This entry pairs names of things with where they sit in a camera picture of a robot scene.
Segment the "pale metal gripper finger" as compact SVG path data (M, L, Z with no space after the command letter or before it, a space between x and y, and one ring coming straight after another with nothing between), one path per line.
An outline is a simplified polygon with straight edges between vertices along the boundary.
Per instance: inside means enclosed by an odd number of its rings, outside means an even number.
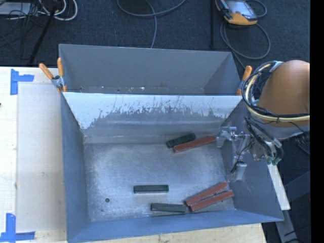
M228 127L222 127L220 129L220 132L216 136L216 146L218 148L221 148L225 141L248 141L251 138L250 134L245 133L244 131L241 131L240 133L237 133L237 127L228 126Z
M230 170L228 180L230 182L242 181L244 178L246 168L247 168L246 162L238 161L236 164L234 164L234 166Z

